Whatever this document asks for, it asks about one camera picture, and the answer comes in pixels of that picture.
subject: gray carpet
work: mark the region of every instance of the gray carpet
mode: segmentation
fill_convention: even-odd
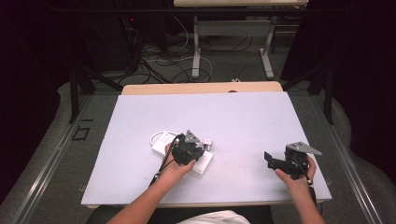
[[[210,43],[211,49],[231,49],[241,40],[243,40],[243,37],[216,37],[208,38],[206,41],[207,46]],[[248,45],[248,40],[246,41],[240,46],[241,49]],[[278,37],[276,40],[276,53],[270,54],[276,79],[279,78],[281,73],[291,41],[292,37]],[[224,82],[230,81],[235,77],[240,78],[242,81],[266,80],[262,72],[261,59],[258,52],[258,46],[261,42],[260,39],[254,39],[251,47],[244,51],[212,52],[204,50],[202,56],[211,62],[213,68],[211,81]],[[155,58],[156,56],[150,56],[147,59]],[[152,66],[156,70],[167,75],[168,78],[176,77],[181,72],[178,66],[164,67],[156,63],[150,64],[153,64]],[[189,68],[191,67],[191,61],[182,61],[178,65]],[[202,61],[201,65],[203,69],[210,71],[211,66],[206,61]],[[203,71],[202,76],[195,81],[204,81],[206,79],[204,73]],[[139,83],[144,79],[144,76],[127,77],[121,84]],[[175,81],[183,81],[185,79],[185,75],[179,75],[175,78]],[[329,188],[333,199],[324,203],[319,210],[322,211],[327,223],[366,223],[368,221],[361,210],[361,204],[334,149],[334,142],[329,136],[327,124],[323,121],[321,112],[315,107],[316,101],[321,101],[321,96],[318,99],[308,96],[305,84],[302,83],[290,90],[290,98],[311,146],[323,152],[323,156],[318,157],[318,164],[325,177],[332,182]],[[61,155],[61,160],[55,164],[56,169],[49,176],[50,182],[48,185],[45,185],[45,188],[40,191],[42,194],[39,195],[41,196],[38,197],[39,200],[31,204],[32,213],[26,215],[26,223],[84,223],[90,215],[92,210],[80,205],[83,194],[81,187],[88,183],[98,149],[106,132],[106,126],[116,103],[117,94],[119,94],[119,92],[111,90],[103,83],[95,82],[95,85],[98,91],[94,96],[87,96],[83,101],[84,97],[81,94],[81,102],[88,106],[85,111],[82,111],[72,130],[72,133],[75,133],[78,127],[80,129],[89,128],[87,138],[85,140],[66,139],[67,141],[64,143],[65,150]],[[24,210],[20,210],[20,208],[25,204],[29,204],[25,203],[29,190],[34,185],[37,177],[40,176],[40,172],[45,167],[52,153],[60,148],[59,143],[64,139],[64,133],[69,127],[67,122],[70,118],[67,85],[60,88],[59,92],[62,95],[62,103],[57,117],[49,127],[48,133],[20,180],[1,204],[1,223],[12,223],[13,220],[20,220],[16,219],[17,215],[25,215],[23,213]],[[337,130],[339,137],[346,146],[346,150],[348,150],[350,126],[342,107],[336,102],[333,104],[333,117],[335,122],[333,127]],[[78,133],[75,138],[83,135],[84,132]],[[360,160],[352,153],[350,155],[383,223],[392,223],[396,218],[392,213],[392,211],[396,211],[394,205],[396,190],[394,185],[373,165]],[[298,215],[292,204],[274,206],[273,215],[276,223],[299,222]]]

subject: table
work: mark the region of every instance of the table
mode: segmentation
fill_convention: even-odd
[[[125,87],[81,204],[133,201],[161,165],[150,137],[158,131],[187,129],[213,140],[213,160],[203,175],[184,176],[159,206],[291,202],[286,186],[264,159],[264,150],[283,160],[286,144],[307,143],[290,98],[277,82],[235,82]],[[330,200],[319,167],[314,182],[318,201]]]
[[[175,7],[279,7],[303,6],[307,0],[175,0]],[[262,64],[268,79],[274,79],[274,73],[268,59],[268,51],[276,26],[276,17],[269,21],[198,21],[194,17],[194,58],[192,62],[193,78],[199,76],[201,49],[200,35],[251,35],[265,36],[264,48],[260,49]]]

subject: dark background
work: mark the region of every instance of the dark background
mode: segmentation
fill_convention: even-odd
[[[19,178],[50,126],[60,103],[57,89],[68,82],[71,69],[64,42],[53,29],[54,18],[39,3],[37,0],[0,3],[0,201]],[[308,8],[344,7],[347,3],[310,0]],[[68,7],[64,0],[52,4]],[[396,73],[393,69],[396,13],[390,1],[375,4],[364,1],[359,15],[361,22],[348,28],[352,41],[337,54],[334,97],[344,107],[352,125],[351,149],[396,183],[393,161],[396,158],[393,144],[396,139]],[[61,34],[73,46],[67,52],[74,60],[96,69],[87,45],[87,39],[93,37],[81,36],[77,23],[71,18],[56,17],[56,22],[62,25]],[[329,47],[343,24],[344,18],[303,18],[282,79],[291,80],[320,63],[332,51]],[[165,27],[167,32],[175,32],[171,27]]]

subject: person's left hand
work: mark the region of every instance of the person's left hand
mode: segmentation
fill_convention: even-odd
[[[166,146],[165,152],[167,153],[169,150],[170,144]],[[161,171],[158,181],[162,182],[166,187],[172,188],[186,173],[192,170],[195,163],[196,161],[190,161],[189,164],[180,166],[175,162],[171,152],[166,160],[166,167]]]

